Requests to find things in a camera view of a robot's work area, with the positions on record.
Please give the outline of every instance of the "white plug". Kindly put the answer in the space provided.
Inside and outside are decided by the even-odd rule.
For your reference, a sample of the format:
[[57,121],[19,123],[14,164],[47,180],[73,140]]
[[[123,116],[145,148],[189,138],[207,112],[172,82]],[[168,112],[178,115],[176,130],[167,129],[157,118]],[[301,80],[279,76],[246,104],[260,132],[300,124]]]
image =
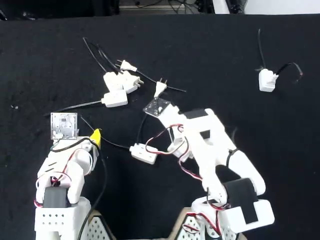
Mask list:
[[162,82],[162,78],[160,79],[160,81],[156,82],[155,85],[155,93],[154,93],[154,98],[158,98],[160,94],[162,94],[164,92],[164,90],[166,90],[167,88],[167,80],[165,80],[165,82]]
[[106,87],[109,89],[109,92],[124,89],[119,77],[113,71],[107,72],[103,76],[103,79],[104,79]]
[[262,92],[272,92],[276,88],[276,80],[279,76],[266,68],[259,72],[259,89]]
[[127,93],[123,89],[108,92],[101,99],[101,103],[104,104],[107,108],[127,105]]
[[128,71],[118,73],[118,78],[120,79],[123,89],[127,94],[140,88],[140,84],[144,84],[144,82],[140,80],[139,76],[131,75]]
[[[148,150],[152,152],[157,152],[158,149],[152,146],[148,146]],[[146,145],[142,143],[135,143],[134,146],[131,146],[129,151],[131,152],[131,156],[135,159],[143,161],[147,164],[154,164],[158,154],[151,153],[146,151]]]
[[135,66],[132,66],[129,62],[127,62],[126,60],[120,61],[117,60],[119,63],[121,63],[121,65],[117,65],[118,67],[120,67],[121,70],[123,71],[133,71],[136,72],[138,69]]

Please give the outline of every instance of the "electrical plug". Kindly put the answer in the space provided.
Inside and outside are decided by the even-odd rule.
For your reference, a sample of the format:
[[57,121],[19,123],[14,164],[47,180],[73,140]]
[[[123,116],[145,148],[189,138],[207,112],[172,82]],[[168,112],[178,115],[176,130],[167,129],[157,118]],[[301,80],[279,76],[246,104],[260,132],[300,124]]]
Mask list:
[[259,89],[262,92],[272,92],[276,88],[276,80],[279,75],[266,68],[259,72]]
[[122,73],[119,72],[118,78],[120,79],[122,87],[127,94],[132,93],[140,88],[141,84],[144,84],[144,82],[140,80],[139,76],[132,75],[128,71],[123,71]]
[[160,79],[160,81],[156,82],[155,85],[155,93],[154,93],[154,98],[158,98],[160,94],[162,94],[164,92],[164,90],[166,90],[167,88],[167,80],[165,80],[165,82],[162,82],[162,78]]
[[131,65],[128,61],[126,60],[117,60],[119,63],[121,63],[121,65],[119,64],[116,64],[117,67],[119,67],[122,71],[133,71],[133,72],[136,72],[138,69]]

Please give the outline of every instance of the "yellow connector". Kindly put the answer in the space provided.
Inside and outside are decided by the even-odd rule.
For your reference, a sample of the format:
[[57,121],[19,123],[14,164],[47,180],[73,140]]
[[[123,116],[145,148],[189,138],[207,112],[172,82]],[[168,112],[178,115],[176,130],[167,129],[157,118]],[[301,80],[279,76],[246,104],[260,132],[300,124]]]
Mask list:
[[90,139],[94,141],[99,146],[99,148],[101,148],[101,133],[99,129],[93,131]]

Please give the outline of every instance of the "black fabric surface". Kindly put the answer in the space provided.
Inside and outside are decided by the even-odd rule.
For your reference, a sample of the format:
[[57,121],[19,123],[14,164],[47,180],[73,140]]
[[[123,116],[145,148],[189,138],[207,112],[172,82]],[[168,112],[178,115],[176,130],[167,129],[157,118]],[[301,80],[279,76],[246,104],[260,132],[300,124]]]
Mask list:
[[[82,37],[126,59],[147,75],[184,88],[168,89],[183,112],[212,108],[237,147],[266,183],[261,199],[271,202],[273,225],[246,233],[249,240],[311,239],[319,216],[320,15],[148,16],[0,22],[0,239],[32,239],[37,171],[48,155],[50,120],[44,113],[99,100],[107,88],[103,72]],[[261,66],[257,33],[267,68],[288,61],[272,93],[259,91]],[[154,94],[148,80],[123,107],[78,110],[105,138],[135,142],[142,108]],[[82,135],[90,130],[79,119]],[[146,120],[143,138],[160,131]],[[169,138],[157,147],[165,149]],[[173,156],[155,165],[102,144],[108,187],[98,210],[119,239],[167,237],[183,207],[205,196],[199,181],[183,173]],[[101,165],[86,177],[82,192],[95,200],[103,181]]]

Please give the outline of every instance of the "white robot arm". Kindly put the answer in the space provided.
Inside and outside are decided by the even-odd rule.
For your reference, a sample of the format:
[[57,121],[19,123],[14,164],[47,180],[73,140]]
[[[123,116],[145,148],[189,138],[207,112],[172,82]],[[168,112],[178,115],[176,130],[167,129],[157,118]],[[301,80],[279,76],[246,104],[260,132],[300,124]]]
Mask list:
[[[194,212],[205,215],[212,223],[218,216],[220,227],[236,234],[274,222],[270,203],[257,197],[266,191],[265,181],[248,157],[237,149],[211,109],[180,114],[177,106],[155,98],[144,111],[158,118],[169,129],[171,144],[167,150],[174,151],[179,163],[188,158],[195,159],[199,167],[199,176],[195,178],[202,181],[208,200],[221,206],[218,216],[217,208],[203,197],[193,202],[191,208]],[[241,179],[221,183],[216,175],[217,165],[227,166]],[[207,220],[201,216],[199,218],[207,224]]]
[[[37,174],[34,200],[36,240],[78,239],[91,209],[89,200],[80,196],[84,176],[95,168],[99,156],[96,146],[100,146],[100,137],[96,129],[90,137],[75,136],[53,141]],[[87,239],[87,224],[81,236],[81,240]]]

